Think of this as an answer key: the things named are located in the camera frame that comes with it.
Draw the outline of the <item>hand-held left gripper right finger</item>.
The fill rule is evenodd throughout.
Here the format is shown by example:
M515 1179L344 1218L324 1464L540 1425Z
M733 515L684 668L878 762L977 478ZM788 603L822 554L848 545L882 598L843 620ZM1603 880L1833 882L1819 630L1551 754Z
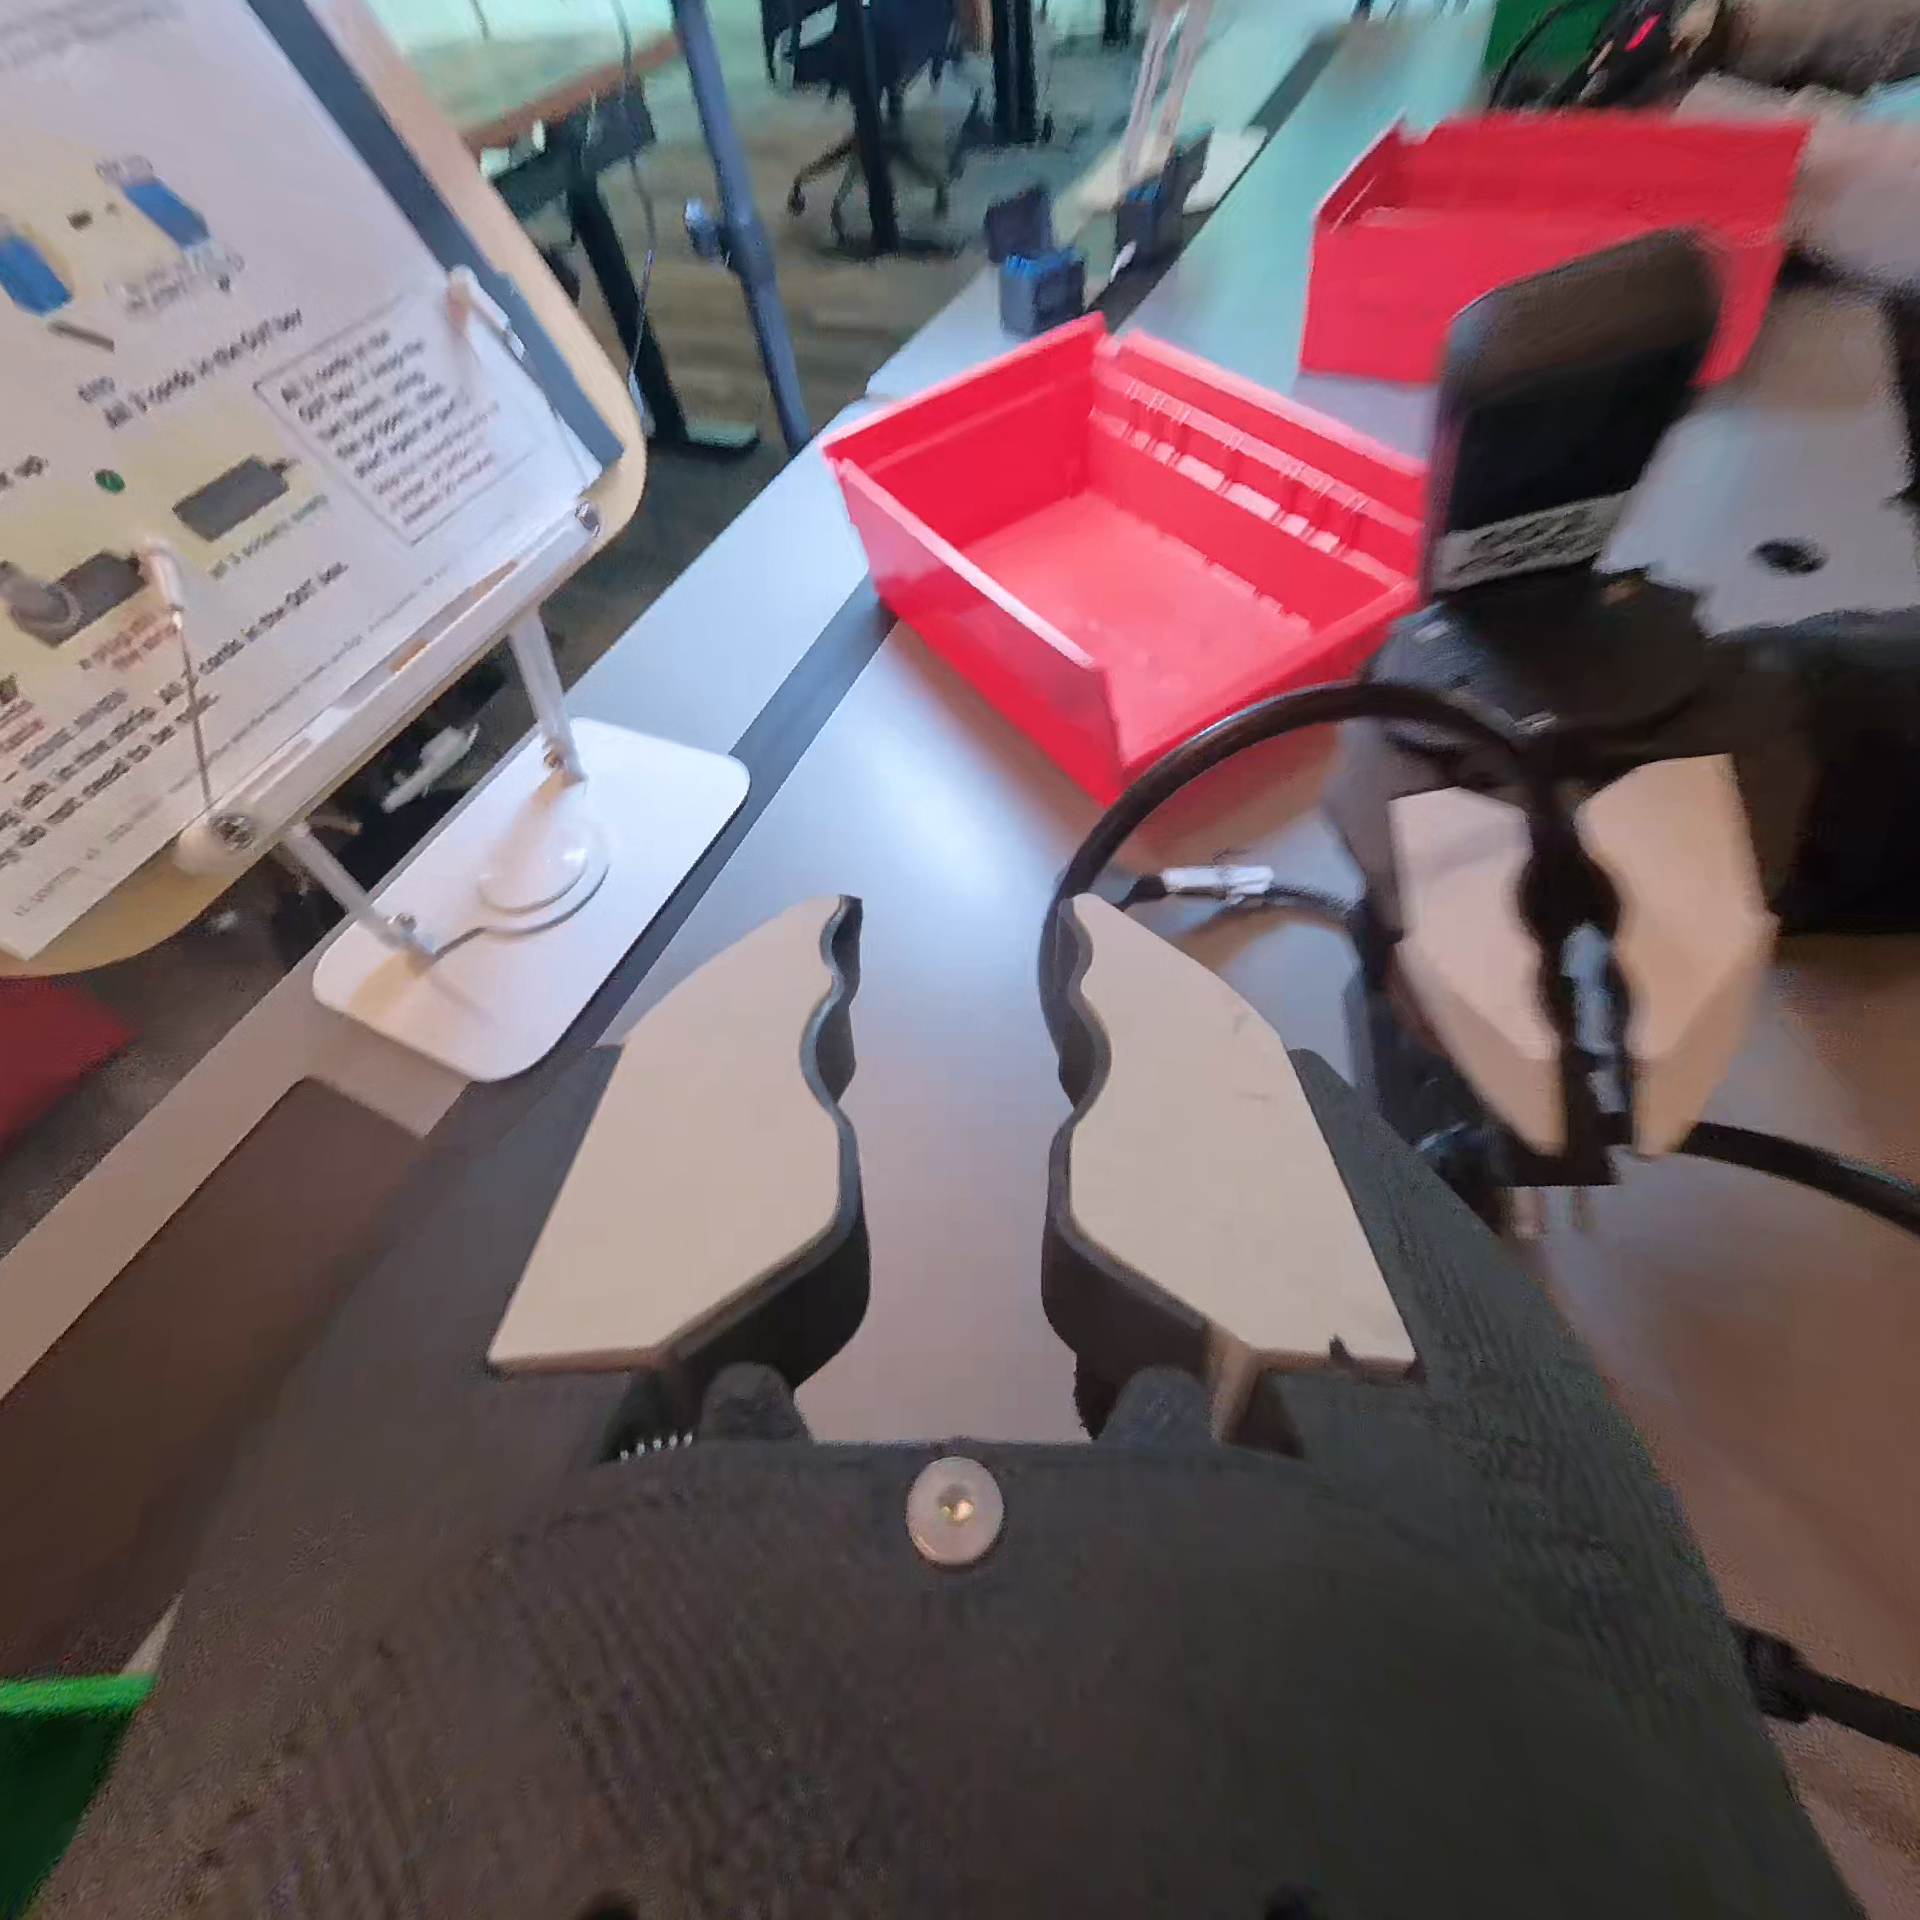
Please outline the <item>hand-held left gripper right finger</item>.
M1055 961L1041 1305L1074 1362L1408 1378L1414 1339L1277 1030L1093 894L1057 907Z

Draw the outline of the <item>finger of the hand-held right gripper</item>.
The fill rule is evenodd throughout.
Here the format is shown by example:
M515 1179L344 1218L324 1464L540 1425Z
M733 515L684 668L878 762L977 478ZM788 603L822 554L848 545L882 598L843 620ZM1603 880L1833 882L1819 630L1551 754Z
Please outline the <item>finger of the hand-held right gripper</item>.
M1625 997L1629 1150L1664 1158L1729 1079L1781 923L1731 754L1651 762L1574 819L1620 907L1611 948Z
M1425 789L1387 802L1397 972L1456 1076L1531 1154L1569 1150L1561 1041L1545 958L1523 921L1531 860L1520 802Z

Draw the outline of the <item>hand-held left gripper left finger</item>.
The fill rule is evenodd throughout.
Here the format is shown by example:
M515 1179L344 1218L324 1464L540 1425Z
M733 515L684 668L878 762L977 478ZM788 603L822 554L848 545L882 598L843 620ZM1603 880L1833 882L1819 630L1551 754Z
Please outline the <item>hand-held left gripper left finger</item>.
M806 897L626 1030L486 1349L497 1374L694 1368L843 1254L858 935L858 897Z

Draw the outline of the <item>green plastic bin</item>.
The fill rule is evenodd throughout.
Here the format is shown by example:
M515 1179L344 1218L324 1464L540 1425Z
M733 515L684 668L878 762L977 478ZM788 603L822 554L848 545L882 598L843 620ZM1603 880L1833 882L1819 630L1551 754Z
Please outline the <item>green plastic bin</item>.
M4 1918L25 1918L109 1781L153 1673L4 1681Z

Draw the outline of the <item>red plastic bin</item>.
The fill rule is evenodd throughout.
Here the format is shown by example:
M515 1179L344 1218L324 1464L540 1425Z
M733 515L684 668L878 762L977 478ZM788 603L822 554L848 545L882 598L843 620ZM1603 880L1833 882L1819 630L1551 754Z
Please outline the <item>red plastic bin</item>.
M1414 608L1425 462L1102 318L822 456L882 603L1096 802Z
M1432 385L1454 318L1484 293L1689 230L1718 272L1720 318L1697 377L1718 385L1763 330L1809 138L1802 117L1645 108L1395 125L1313 217L1301 369Z

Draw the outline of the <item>black and blue box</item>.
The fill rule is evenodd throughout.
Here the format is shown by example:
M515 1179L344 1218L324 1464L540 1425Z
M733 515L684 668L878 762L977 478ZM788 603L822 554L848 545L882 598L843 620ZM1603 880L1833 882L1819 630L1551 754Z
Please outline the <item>black and blue box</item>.
M1030 182L991 203L979 230L996 272L999 326L1009 340L1036 340L1083 314L1087 259L1078 246L1057 241L1048 187Z
M1212 158L1212 130L1177 142L1161 173L1142 177L1117 203L1114 279L1164 269L1184 248L1187 211Z

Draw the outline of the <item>red bag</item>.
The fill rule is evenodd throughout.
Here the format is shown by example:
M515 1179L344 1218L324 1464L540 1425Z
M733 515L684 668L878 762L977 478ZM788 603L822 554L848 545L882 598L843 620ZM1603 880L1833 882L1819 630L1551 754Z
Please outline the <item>red bag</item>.
M4 980L4 1154L136 1041L103 997L43 977Z

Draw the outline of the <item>black office chair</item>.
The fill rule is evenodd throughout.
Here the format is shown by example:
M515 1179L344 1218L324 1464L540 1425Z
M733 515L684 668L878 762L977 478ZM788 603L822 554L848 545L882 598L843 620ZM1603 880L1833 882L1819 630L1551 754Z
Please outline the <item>black office chair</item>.
M766 5L760 54L772 83L816 91L853 112L848 133L802 167L791 217L806 190L841 173L829 241L843 259L958 259L946 232L954 169L920 154L905 125L905 96L940 83L958 60L952 5Z

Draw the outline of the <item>dark metal pole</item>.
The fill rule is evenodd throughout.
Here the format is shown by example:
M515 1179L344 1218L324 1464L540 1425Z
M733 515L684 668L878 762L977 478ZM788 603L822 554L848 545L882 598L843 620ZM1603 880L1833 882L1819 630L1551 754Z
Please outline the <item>dark metal pole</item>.
M722 259L737 282L756 326L760 371L774 400L781 440L788 455L796 456L815 440L815 425L804 404L793 338L781 305L778 259L756 203L749 147L733 116L722 54L705 5L670 5L670 9L722 199L718 224L711 224L716 259Z

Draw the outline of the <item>instruction sheet board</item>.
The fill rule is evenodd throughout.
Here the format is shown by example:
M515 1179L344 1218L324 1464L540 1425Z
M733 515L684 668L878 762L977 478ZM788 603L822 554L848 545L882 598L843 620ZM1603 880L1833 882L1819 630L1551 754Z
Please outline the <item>instruction sheet board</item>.
M4 958L582 542L635 439L303 5L4 5Z

